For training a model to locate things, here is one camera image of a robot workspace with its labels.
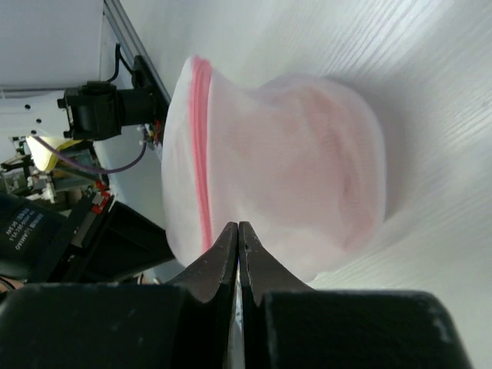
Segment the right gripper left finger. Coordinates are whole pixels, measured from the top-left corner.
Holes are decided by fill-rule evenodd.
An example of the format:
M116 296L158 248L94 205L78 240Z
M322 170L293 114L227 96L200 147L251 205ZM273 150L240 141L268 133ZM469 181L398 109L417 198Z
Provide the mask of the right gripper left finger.
M229 222L202 256L168 282L183 294L172 368L224 368L238 270L238 225Z

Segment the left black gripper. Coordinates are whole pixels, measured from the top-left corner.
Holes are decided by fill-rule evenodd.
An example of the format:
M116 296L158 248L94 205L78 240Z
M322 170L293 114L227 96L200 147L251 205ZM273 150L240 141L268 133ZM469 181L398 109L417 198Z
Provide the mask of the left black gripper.
M50 211L31 227L32 283L122 281L175 259L165 230L111 195L86 195L69 216Z

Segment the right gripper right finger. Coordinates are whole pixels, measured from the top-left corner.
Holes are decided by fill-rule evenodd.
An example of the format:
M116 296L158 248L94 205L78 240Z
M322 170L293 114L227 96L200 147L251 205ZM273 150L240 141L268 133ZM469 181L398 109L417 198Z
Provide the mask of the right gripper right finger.
M300 341L294 331L302 318L295 309L311 289L264 248L250 223L238 228L245 367L283 368L276 360Z

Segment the white mesh laundry bag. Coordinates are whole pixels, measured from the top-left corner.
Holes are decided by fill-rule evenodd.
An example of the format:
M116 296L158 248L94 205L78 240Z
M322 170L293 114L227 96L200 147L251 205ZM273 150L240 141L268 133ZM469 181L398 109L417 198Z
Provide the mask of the white mesh laundry bag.
M161 178L168 244L184 266L227 223L246 221L308 282L367 247L384 222L381 125L357 92L324 77L246 88L188 58L165 122Z

